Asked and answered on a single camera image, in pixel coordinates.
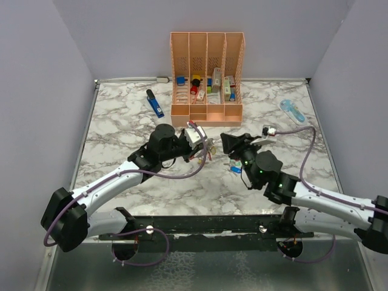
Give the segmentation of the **black red bottle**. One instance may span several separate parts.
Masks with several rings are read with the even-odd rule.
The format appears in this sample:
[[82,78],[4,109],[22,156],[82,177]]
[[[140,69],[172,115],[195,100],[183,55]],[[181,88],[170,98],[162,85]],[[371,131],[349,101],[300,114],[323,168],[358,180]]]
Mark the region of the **black red bottle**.
[[201,85],[201,79],[193,78],[191,82],[190,93],[196,95]]

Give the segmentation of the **white red box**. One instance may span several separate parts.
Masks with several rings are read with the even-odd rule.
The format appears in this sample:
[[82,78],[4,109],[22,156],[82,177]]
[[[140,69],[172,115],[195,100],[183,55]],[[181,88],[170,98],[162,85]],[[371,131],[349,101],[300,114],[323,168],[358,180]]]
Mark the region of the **white red box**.
[[224,77],[224,100],[234,102],[236,99],[236,84],[232,75]]

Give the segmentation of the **peach desk organizer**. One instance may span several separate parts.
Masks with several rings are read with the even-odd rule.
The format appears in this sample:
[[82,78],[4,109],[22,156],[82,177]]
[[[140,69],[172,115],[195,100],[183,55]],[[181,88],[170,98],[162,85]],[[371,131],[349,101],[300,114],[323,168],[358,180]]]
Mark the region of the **peach desk organizer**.
[[[242,32],[172,32],[171,121],[176,127],[194,121],[207,127],[239,127],[243,121],[241,73],[246,43]],[[212,93],[213,69],[219,67],[221,87]],[[201,77],[196,95],[190,93],[192,75]],[[236,84],[234,102],[224,100],[224,77],[232,75]],[[177,76],[185,76],[184,86],[176,84]]]

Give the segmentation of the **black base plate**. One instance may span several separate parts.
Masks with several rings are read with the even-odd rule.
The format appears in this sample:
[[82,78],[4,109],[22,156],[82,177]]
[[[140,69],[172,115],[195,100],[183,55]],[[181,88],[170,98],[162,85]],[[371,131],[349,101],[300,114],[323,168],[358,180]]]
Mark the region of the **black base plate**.
[[96,213],[89,218],[83,206],[68,196],[41,221],[48,227],[58,222],[50,234],[63,252],[96,236],[112,241],[113,253],[120,260],[136,252],[223,252],[239,250],[275,251],[286,240],[287,248],[301,252],[302,238],[319,233],[318,226],[302,230],[297,218],[305,214],[286,207],[281,215],[222,216],[132,216],[123,207]]

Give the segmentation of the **blue blister pack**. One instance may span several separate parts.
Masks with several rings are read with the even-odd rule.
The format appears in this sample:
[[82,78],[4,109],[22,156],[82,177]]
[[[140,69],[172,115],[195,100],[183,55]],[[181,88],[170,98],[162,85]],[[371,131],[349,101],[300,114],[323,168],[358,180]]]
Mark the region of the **blue blister pack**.
[[283,99],[279,103],[280,109],[297,125],[306,125],[307,118],[290,99]]

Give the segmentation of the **blue key tag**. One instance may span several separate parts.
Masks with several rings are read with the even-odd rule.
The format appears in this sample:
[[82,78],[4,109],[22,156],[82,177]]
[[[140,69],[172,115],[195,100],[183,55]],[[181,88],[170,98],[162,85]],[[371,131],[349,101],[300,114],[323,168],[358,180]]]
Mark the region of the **blue key tag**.
[[232,166],[232,167],[230,168],[230,171],[233,172],[233,173],[236,173],[236,174],[240,175],[241,172],[242,172],[242,168]]

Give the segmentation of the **grey green box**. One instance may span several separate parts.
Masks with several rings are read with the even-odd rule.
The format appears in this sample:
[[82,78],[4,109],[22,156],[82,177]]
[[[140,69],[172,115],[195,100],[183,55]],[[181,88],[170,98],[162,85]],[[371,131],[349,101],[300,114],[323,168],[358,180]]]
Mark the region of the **grey green box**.
[[212,74],[212,86],[211,91],[212,93],[218,93],[221,87],[221,69],[219,67],[215,67],[213,69]]

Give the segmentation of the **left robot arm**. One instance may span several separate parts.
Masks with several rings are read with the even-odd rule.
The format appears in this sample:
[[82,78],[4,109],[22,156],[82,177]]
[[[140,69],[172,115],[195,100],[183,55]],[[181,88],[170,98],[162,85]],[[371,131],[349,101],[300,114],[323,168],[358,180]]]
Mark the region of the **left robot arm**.
[[125,190],[138,186],[149,178],[162,178],[163,163],[183,158],[189,162],[198,152],[207,155],[207,135],[193,121],[176,135],[169,124],[156,126],[147,143],[133,152],[118,168],[102,178],[71,191],[55,190],[44,211],[41,225],[46,234],[46,247],[59,246],[69,252],[90,236],[114,233],[121,239],[132,236],[134,225],[120,210],[98,213],[105,203]]

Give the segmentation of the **metal key holder red handle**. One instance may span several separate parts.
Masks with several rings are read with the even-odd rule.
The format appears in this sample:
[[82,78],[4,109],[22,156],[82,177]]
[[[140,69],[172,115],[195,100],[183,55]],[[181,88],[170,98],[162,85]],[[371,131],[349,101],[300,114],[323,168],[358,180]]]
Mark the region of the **metal key holder red handle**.
[[[210,149],[212,147],[215,147],[215,143],[214,143],[214,139],[213,138],[210,138],[206,141],[206,146],[207,146],[207,158],[209,159],[209,161],[212,161],[213,160],[213,156],[211,153],[210,153]],[[201,150],[194,156],[195,158],[198,158],[199,159],[199,162],[202,161],[202,153],[201,153]]]

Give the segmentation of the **blue cube in organizer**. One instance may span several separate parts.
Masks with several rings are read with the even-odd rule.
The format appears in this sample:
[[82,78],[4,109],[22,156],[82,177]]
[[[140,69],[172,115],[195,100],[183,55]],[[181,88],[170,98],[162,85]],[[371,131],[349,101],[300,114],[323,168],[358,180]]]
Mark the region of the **blue cube in organizer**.
[[176,77],[176,84],[178,86],[184,86],[188,79],[185,76],[177,76]]

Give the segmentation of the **blue stapler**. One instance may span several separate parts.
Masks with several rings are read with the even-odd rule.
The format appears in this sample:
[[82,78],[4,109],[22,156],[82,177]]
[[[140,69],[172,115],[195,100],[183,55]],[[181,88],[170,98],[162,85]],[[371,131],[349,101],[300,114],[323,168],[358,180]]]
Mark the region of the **blue stapler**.
[[163,110],[161,109],[158,101],[156,100],[155,98],[155,95],[154,93],[152,92],[151,89],[147,89],[146,90],[146,94],[147,94],[147,100],[151,106],[151,108],[153,109],[153,111],[155,112],[156,116],[158,118],[162,118],[164,117],[164,112]]

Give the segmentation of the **white plug at wall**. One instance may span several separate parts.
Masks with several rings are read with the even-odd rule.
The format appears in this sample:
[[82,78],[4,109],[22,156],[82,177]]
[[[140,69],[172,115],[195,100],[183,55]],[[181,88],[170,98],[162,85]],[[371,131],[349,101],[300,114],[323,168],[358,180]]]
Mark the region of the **white plug at wall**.
[[156,82],[166,84],[170,82],[170,79],[167,76],[157,76]]

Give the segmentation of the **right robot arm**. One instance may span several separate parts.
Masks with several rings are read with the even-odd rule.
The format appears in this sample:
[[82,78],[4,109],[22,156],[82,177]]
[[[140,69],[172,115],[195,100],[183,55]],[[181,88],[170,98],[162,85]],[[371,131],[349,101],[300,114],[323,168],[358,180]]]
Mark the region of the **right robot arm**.
[[277,132],[265,128],[261,136],[220,135],[223,152],[242,164],[249,190],[264,190],[275,204],[284,204],[293,214],[278,223],[279,232],[292,237],[299,231],[344,236],[378,253],[387,253],[387,197],[357,198],[328,191],[308,183],[302,176],[281,170],[283,163],[261,147],[273,142]]

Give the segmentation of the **aluminium rail frame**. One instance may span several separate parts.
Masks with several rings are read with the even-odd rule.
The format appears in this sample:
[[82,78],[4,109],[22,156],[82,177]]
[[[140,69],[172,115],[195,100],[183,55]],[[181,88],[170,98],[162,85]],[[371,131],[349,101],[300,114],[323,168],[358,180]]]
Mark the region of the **aluminium rail frame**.
[[[170,121],[172,84],[150,81],[103,83],[87,112],[84,150],[60,187],[84,186],[120,165],[160,123],[146,101],[156,95]],[[282,207],[261,192],[249,191],[223,155],[221,128],[208,128],[216,153],[195,177],[182,181],[153,178],[104,205],[123,206],[136,215],[277,214]],[[357,243],[321,235],[304,243],[305,264],[279,252],[175,252],[153,267],[122,266],[110,244],[90,239],[72,252],[50,251],[54,258],[47,290],[372,290]]]

